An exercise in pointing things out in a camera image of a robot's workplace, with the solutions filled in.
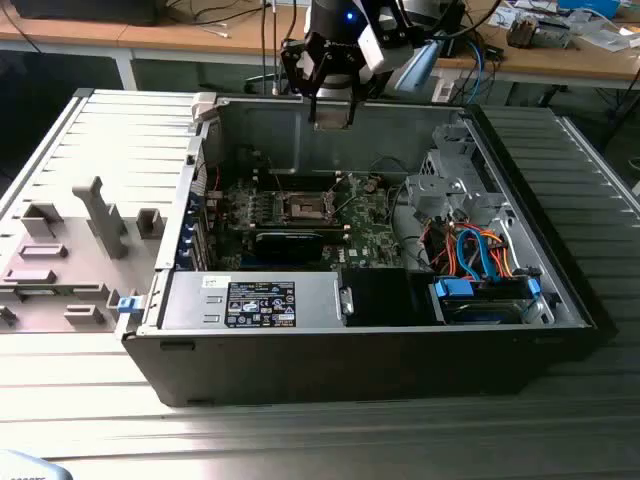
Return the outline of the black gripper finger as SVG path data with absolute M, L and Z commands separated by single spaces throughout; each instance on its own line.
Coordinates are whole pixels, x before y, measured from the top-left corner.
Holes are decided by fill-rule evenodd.
M 310 102 L 309 122 L 316 121 L 318 92 L 328 75 L 330 51 L 322 36 L 306 36 L 304 40 L 286 38 L 280 57 L 290 90 Z
M 356 107 L 367 101 L 368 99 L 376 99 L 384 91 L 393 71 L 382 73 L 374 73 L 364 83 L 360 80 L 360 72 L 358 69 L 349 71 L 351 81 L 351 91 L 349 96 L 348 125 L 353 124 L 355 118 Z

